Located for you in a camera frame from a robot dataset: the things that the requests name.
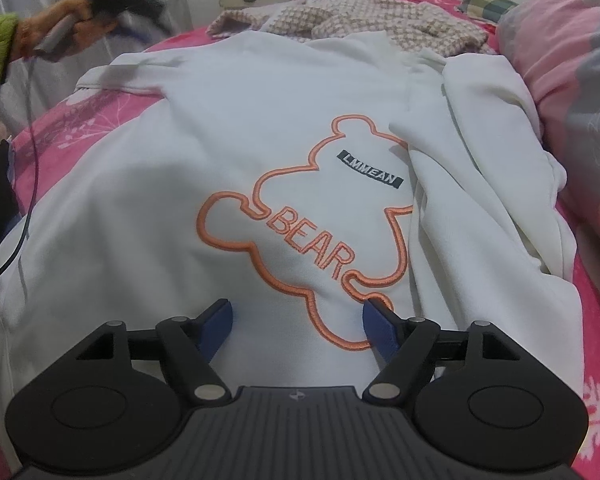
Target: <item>orange bear outline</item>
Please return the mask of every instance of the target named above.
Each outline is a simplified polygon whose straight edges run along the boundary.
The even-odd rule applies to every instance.
[[[245,213],[249,218],[253,220],[266,220],[272,213],[272,210],[260,199],[260,189],[263,184],[272,177],[281,176],[289,173],[300,173],[303,171],[320,171],[320,167],[315,161],[318,152],[323,149],[324,146],[333,142],[334,140],[343,139],[346,137],[346,134],[342,133],[338,128],[338,125],[345,120],[348,119],[358,119],[365,121],[365,123],[369,126],[371,133],[375,136],[382,137],[383,139],[391,140],[403,147],[405,150],[407,149],[407,143],[398,137],[392,136],[390,134],[384,134],[382,132],[378,132],[376,129],[376,125],[374,122],[364,116],[357,114],[348,114],[336,117],[333,121],[331,121],[331,135],[326,139],[321,140],[316,144],[312,150],[309,152],[308,156],[308,164],[305,166],[292,166],[290,168],[281,168],[278,170],[267,171],[263,176],[261,176],[253,187],[252,201],[257,210],[254,210],[250,207],[249,199],[247,196],[242,193],[238,193],[235,191],[219,191],[213,193],[208,199],[206,199],[205,203],[200,208],[198,213],[198,218],[196,219],[196,230],[198,231],[198,235],[200,239],[207,245],[212,247],[221,249],[223,251],[234,251],[234,252],[248,252],[251,257],[251,262],[255,267],[256,271],[260,275],[260,277],[275,288],[279,290],[283,294],[288,294],[290,296],[297,296],[300,298],[304,298],[306,303],[307,313],[309,315],[309,319],[314,325],[315,329],[320,333],[320,335],[326,340],[330,341],[334,345],[343,348],[345,350],[350,351],[359,351],[365,350],[370,347],[368,341],[347,341],[346,339],[337,336],[328,327],[320,318],[320,314],[318,313],[318,307],[315,300],[315,293],[310,288],[302,288],[298,286],[288,285],[287,283],[283,283],[274,277],[267,267],[265,266],[262,257],[260,256],[260,251],[255,242],[252,240],[248,242],[227,242],[224,240],[220,240],[211,236],[205,227],[206,216],[208,215],[211,208],[214,206],[216,202],[222,200],[223,198],[235,198],[240,202],[240,210]],[[408,266],[408,255],[407,255],[407,245],[404,241],[404,236],[402,235],[402,231],[400,229],[400,225],[398,224],[396,217],[407,215],[413,212],[413,205],[407,207],[387,207],[384,210],[384,214],[389,222],[389,226],[391,227],[391,231],[394,234],[395,245],[398,253],[398,265],[394,272],[392,272],[389,276],[384,278],[369,278],[362,274],[359,270],[349,269],[343,273],[340,283],[344,291],[350,295],[353,299],[358,301],[359,303],[364,303],[365,300],[369,298],[375,298],[384,302],[390,309],[394,309],[394,306],[391,300],[380,292],[371,292],[369,294],[362,294],[353,286],[352,282],[356,281],[360,285],[366,287],[387,287],[394,285],[404,276],[404,273],[407,270]]]

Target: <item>blue gripper pad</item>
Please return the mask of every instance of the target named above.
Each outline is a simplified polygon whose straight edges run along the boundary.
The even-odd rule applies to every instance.
[[[218,300],[200,316],[198,350],[208,363],[224,343],[234,326],[234,308],[228,300]]]
[[[396,326],[369,300],[362,307],[362,324],[371,346],[378,350],[385,362],[389,362],[400,349]]]

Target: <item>pink bedsheet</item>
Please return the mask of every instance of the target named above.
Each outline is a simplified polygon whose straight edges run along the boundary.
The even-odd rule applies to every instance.
[[[428,1],[456,16],[467,19],[455,10],[457,0],[411,0]],[[490,33],[490,45],[494,42],[494,28],[478,24]],[[212,41],[203,29],[194,30],[157,45],[153,50],[199,46]],[[110,131],[137,117],[160,96],[136,96],[115,91],[103,91],[73,105],[65,102],[50,110],[34,124],[36,145],[40,152],[40,188],[42,197],[58,180],[65,176],[80,157],[97,140]],[[28,204],[33,183],[33,160],[28,132],[14,140],[16,153],[16,180],[14,188],[21,204]],[[566,209],[560,210],[572,229],[578,219]],[[600,480],[600,294],[587,275],[582,261],[576,256],[574,283],[582,298],[585,384],[584,400],[590,414],[589,434],[574,463],[574,467],[586,480]],[[9,477],[9,469],[0,451],[0,480]]]

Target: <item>white cloth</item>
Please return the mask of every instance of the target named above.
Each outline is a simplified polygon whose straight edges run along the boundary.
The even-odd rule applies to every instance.
[[[223,297],[234,330],[212,365],[231,388],[363,387],[378,364],[349,350],[364,347],[357,300],[377,291],[446,329],[492,320],[579,392],[580,303],[560,266],[574,242],[554,211],[564,172],[535,138],[519,76],[487,59],[409,55],[383,33],[300,44],[246,32],[87,73],[83,88],[166,99],[45,195],[0,278],[12,465],[7,403],[78,340]],[[522,190],[507,184],[518,177]]]

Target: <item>black label patch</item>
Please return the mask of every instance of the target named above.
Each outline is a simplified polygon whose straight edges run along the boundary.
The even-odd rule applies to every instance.
[[[352,170],[356,170],[358,173],[362,173],[363,175],[377,180],[378,182],[382,182],[383,184],[387,184],[388,186],[395,187],[395,189],[398,189],[400,184],[404,182],[404,179],[399,176],[395,176],[394,174],[378,170],[378,168],[365,164],[361,160],[353,157],[347,150],[342,150],[338,154],[338,158]]]

